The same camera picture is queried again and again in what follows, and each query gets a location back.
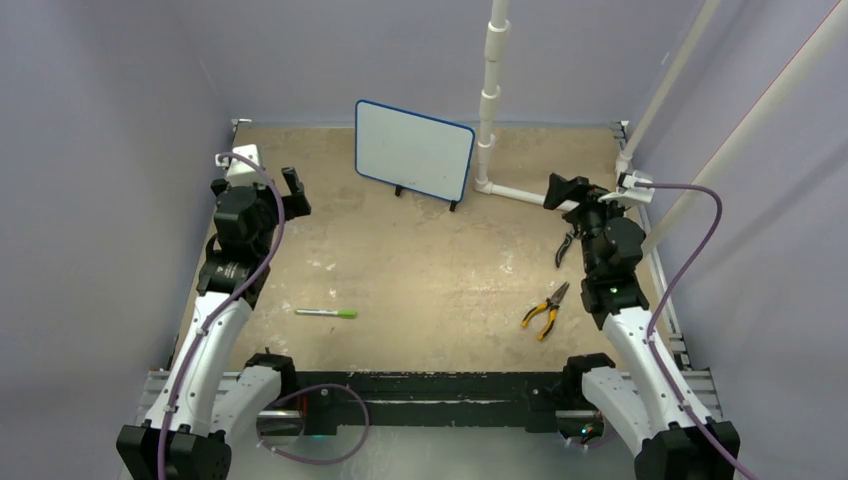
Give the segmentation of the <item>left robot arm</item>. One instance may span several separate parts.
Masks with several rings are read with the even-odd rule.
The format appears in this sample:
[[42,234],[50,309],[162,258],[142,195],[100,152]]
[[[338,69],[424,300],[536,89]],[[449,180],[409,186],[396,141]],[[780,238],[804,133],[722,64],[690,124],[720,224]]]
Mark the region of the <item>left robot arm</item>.
[[311,206],[296,170],[281,171],[289,194],[263,182],[216,179],[214,234],[204,248],[192,320],[172,372],[138,425],[122,427],[116,449],[132,479],[224,479],[238,444],[249,439],[262,407],[297,399],[291,358],[259,353],[237,383],[220,391],[234,344],[270,273],[286,221]]

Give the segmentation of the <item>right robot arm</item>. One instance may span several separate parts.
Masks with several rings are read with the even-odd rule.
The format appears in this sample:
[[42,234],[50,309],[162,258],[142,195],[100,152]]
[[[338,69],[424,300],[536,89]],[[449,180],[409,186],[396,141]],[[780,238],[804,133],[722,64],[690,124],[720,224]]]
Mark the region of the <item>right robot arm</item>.
[[584,309],[629,369],[624,377],[604,355],[572,357],[561,392],[569,404],[599,411],[630,450],[637,478],[732,479],[742,471],[739,434],[687,383],[637,279],[646,233],[626,212],[650,202],[657,187],[633,174],[613,191],[585,177],[549,177],[544,208],[575,205],[563,218],[581,246]]

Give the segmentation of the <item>blue framed whiteboard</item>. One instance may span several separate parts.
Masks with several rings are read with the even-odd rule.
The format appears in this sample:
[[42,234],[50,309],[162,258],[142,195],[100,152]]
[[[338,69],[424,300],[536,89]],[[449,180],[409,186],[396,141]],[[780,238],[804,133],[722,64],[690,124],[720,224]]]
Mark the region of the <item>blue framed whiteboard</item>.
[[475,131],[422,113],[360,99],[355,104],[354,168],[366,178],[449,203],[463,200]]

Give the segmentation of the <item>white green whiteboard marker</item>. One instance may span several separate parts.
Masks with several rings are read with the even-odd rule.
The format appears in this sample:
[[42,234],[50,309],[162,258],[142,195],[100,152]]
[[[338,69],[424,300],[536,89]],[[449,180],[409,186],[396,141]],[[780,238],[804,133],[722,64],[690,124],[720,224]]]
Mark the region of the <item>white green whiteboard marker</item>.
[[354,319],[358,316],[358,312],[355,310],[296,309],[294,313],[300,316],[332,317],[343,319]]

